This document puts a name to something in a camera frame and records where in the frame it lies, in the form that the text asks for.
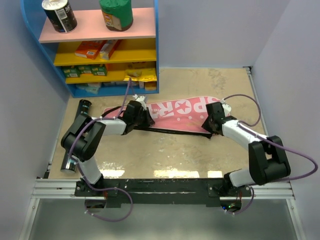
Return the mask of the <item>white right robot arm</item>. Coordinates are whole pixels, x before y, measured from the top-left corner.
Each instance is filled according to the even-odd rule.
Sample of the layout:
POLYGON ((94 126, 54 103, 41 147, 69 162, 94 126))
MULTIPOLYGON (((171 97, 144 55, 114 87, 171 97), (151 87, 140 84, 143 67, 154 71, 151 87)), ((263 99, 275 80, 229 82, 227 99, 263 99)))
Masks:
POLYGON ((291 174, 288 157, 278 136, 249 133, 249 128, 233 116, 226 116, 221 102, 206 106, 207 118, 202 128, 211 134, 232 139, 248 151, 248 168, 226 173, 222 190, 235 196, 246 185, 264 185, 291 174))

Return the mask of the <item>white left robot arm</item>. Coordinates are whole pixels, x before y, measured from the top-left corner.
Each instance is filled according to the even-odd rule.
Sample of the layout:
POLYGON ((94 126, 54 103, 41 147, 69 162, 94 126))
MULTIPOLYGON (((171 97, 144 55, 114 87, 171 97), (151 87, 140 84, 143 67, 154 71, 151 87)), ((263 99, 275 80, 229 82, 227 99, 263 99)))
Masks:
POLYGON ((120 116, 93 118, 81 113, 61 139, 61 146, 69 158, 75 161, 86 183, 86 191, 99 196, 104 190, 104 177, 98 168, 95 153, 103 136, 130 133, 135 127, 148 128, 155 124, 144 101, 131 100, 120 116))

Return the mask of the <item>pink racket cover bag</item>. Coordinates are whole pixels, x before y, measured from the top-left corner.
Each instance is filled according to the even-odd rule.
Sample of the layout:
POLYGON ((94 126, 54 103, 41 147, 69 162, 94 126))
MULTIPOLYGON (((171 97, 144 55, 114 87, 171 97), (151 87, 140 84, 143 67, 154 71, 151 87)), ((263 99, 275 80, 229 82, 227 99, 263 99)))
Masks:
MULTIPOLYGON (((213 134, 204 130, 202 124, 208 114, 206 105, 220 102, 210 96, 197 96, 178 100, 146 103, 155 124, 145 129, 134 129, 155 133, 203 136, 208 139, 213 134)), ((108 118, 120 116, 120 110, 126 106, 106 108, 103 114, 108 118)))

